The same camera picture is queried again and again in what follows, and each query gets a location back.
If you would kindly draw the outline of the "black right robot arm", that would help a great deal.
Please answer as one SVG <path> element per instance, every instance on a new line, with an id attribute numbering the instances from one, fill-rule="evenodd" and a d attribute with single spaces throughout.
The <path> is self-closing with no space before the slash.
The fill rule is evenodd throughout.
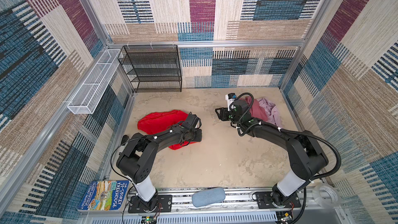
<path id="1" fill-rule="evenodd" d="M 304 189 L 329 160 L 314 136 L 306 132 L 282 129 L 274 124 L 252 117 L 246 108 L 237 106 L 215 109 L 221 121 L 229 121 L 242 136 L 263 139 L 283 148 L 289 158 L 290 170 L 272 189 L 270 197 L 275 207 L 287 205 L 296 191 Z"/>

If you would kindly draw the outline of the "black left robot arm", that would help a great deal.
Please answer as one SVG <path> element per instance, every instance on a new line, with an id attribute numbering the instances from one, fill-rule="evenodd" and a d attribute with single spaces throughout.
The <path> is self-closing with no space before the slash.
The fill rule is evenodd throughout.
<path id="1" fill-rule="evenodd" d="M 148 208 L 152 209 L 158 202 L 158 192 L 149 176 L 157 153 L 172 145 L 201 142 L 201 124 L 200 118 L 190 113 L 184 121 L 165 131 L 152 135 L 137 133 L 125 143 L 116 167 L 133 183 L 139 200 Z"/>

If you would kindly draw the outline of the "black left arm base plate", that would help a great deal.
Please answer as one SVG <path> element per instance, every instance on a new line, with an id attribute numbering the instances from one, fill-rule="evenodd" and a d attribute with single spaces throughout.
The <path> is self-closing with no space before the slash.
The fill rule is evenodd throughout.
<path id="1" fill-rule="evenodd" d="M 154 197 L 145 202 L 138 196 L 134 196 L 129 201 L 129 214 L 143 214 L 143 213 L 158 213 L 171 212 L 172 209 L 172 195 L 154 195 Z"/>

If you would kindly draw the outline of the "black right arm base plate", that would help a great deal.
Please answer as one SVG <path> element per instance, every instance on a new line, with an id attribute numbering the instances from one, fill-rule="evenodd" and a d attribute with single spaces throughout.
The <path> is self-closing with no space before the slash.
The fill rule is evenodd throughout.
<path id="1" fill-rule="evenodd" d="M 272 197 L 271 191 L 259 191 L 252 194 L 252 199 L 257 202 L 259 209 L 301 208 L 302 204 L 297 193 L 289 197 L 282 195 L 279 200 Z"/>

